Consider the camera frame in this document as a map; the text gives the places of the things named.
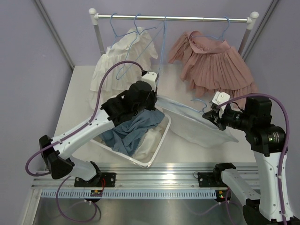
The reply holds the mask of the white shirt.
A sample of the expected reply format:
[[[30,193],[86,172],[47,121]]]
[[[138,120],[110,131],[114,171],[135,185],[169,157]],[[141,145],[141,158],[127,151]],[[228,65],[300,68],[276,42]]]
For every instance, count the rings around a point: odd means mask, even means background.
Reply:
[[[204,119],[202,111],[160,95],[156,106],[171,117],[171,131],[191,143],[213,148],[227,142],[238,142],[228,129],[221,131]]]

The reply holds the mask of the white pleated skirt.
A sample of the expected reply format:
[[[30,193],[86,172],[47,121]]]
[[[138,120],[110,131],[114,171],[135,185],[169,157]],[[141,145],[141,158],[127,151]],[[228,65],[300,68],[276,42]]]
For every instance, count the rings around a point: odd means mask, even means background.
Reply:
[[[133,158],[141,162],[148,162],[156,151],[164,130],[160,127],[149,129],[141,138],[138,148],[133,154]]]

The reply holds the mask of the blue denim skirt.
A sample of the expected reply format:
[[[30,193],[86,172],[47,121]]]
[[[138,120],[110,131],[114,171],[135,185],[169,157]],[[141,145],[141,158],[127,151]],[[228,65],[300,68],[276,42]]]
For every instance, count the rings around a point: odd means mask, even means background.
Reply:
[[[165,115],[160,110],[143,110],[131,120],[105,131],[99,137],[113,151],[132,156],[138,148],[141,138],[151,128],[157,127]]]

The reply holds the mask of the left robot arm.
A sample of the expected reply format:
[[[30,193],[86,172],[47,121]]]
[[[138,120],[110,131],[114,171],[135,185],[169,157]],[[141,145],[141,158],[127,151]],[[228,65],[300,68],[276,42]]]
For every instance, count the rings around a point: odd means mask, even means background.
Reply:
[[[96,136],[131,120],[143,110],[155,110],[157,84],[137,81],[128,90],[103,103],[96,113],[65,134],[50,138],[40,137],[41,156],[54,180],[75,176],[90,186],[101,182],[101,171],[96,163],[72,157],[81,146]]]

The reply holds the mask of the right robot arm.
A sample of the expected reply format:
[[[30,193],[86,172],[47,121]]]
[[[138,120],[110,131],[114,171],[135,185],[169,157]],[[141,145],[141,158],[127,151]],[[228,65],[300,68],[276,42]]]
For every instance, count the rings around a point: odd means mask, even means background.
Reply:
[[[258,167],[260,192],[254,191],[230,163],[217,164],[213,181],[226,184],[242,205],[248,225],[298,225],[289,205],[285,163],[290,135],[289,119],[282,103],[273,96],[252,93],[230,98],[217,92],[211,111],[203,117],[220,130],[243,131]]]

